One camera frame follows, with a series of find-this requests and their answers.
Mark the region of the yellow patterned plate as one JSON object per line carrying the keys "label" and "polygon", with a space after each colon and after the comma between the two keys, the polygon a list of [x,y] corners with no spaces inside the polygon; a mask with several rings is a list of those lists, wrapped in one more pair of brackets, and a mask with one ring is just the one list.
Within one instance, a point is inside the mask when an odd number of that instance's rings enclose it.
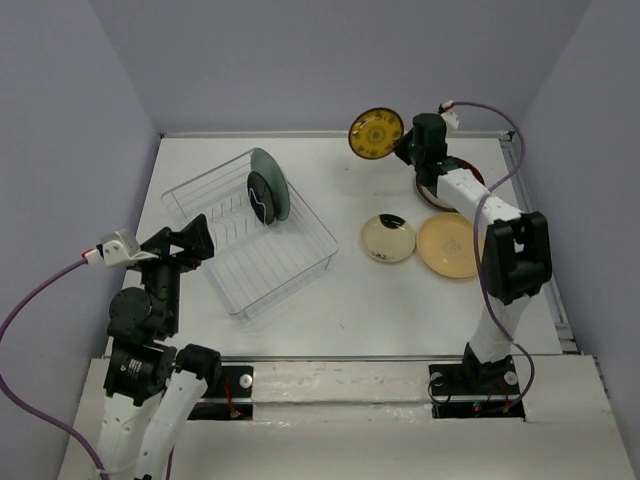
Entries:
{"label": "yellow patterned plate", "polygon": [[404,135],[401,116],[386,107],[361,113],[350,125],[347,139],[351,151],[365,160],[378,160],[392,153]]}

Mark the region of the beige bear plate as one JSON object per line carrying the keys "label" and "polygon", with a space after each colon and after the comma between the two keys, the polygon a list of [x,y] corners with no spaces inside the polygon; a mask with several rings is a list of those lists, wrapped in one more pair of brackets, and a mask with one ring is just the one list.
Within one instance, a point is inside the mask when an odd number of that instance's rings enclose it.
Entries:
{"label": "beige bear plate", "polygon": [[473,227],[459,213],[441,213],[428,218],[416,236],[423,262],[434,272],[452,279],[476,277]]}

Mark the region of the black glossy plate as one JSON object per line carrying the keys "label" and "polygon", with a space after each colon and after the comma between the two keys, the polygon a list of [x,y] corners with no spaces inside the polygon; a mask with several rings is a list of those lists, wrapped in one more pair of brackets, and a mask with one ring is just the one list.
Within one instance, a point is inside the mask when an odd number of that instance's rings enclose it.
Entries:
{"label": "black glossy plate", "polygon": [[273,190],[265,178],[252,171],[247,177],[248,198],[256,218],[266,226],[277,217],[277,202]]}

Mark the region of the cream and black plate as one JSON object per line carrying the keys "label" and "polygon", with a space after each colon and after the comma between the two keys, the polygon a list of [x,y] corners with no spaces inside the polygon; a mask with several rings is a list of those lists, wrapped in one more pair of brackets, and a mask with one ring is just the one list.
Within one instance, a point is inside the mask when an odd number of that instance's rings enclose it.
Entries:
{"label": "cream and black plate", "polygon": [[407,259],[416,247],[416,232],[402,217],[378,214],[368,219],[360,231],[363,251],[383,263],[398,263]]}

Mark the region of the teal floral plate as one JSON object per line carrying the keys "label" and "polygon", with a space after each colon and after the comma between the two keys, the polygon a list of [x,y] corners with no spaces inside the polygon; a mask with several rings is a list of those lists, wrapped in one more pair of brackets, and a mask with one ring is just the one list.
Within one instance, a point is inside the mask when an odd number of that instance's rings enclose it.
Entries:
{"label": "teal floral plate", "polygon": [[291,207],[289,183],[275,158],[266,150],[256,147],[251,152],[251,170],[259,173],[271,188],[276,218],[279,221],[287,220]]}

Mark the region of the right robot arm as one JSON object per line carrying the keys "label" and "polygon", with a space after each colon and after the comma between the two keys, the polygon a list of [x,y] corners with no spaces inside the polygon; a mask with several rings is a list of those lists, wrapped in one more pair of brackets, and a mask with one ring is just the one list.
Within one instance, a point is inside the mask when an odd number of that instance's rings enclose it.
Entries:
{"label": "right robot arm", "polygon": [[418,183],[473,227],[473,254],[484,308],[460,363],[434,374],[428,392],[438,404],[460,395],[486,395],[505,386],[511,353],[526,350],[514,335],[525,309],[551,279],[546,217],[526,213],[497,196],[448,152],[444,112],[421,113],[394,153]]}

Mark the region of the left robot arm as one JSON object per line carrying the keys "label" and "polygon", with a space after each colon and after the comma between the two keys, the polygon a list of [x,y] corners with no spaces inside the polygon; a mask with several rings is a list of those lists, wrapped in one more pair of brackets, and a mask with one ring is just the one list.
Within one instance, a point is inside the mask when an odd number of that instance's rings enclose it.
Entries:
{"label": "left robot arm", "polygon": [[159,479],[197,401],[221,383],[219,352],[166,344],[179,327],[180,279],[213,258],[207,219],[183,229],[164,227],[140,243],[127,230],[101,238],[87,260],[141,275],[108,308],[112,341],[104,380],[104,413],[97,454],[101,479]]}

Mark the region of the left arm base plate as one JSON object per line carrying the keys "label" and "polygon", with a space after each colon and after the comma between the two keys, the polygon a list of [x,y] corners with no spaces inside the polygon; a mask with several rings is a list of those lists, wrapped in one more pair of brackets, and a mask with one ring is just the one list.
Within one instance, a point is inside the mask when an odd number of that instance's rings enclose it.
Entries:
{"label": "left arm base plate", "polygon": [[190,421],[245,421],[253,418],[254,367],[223,364],[220,380],[196,403]]}

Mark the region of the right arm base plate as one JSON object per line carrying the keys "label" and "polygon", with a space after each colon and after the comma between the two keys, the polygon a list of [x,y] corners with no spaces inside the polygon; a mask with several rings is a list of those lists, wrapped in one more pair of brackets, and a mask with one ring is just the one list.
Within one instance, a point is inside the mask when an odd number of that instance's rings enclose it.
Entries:
{"label": "right arm base plate", "polygon": [[436,420],[526,417],[523,404],[517,402],[520,385],[512,366],[488,384],[478,385],[467,381],[461,364],[433,364],[427,393]]}

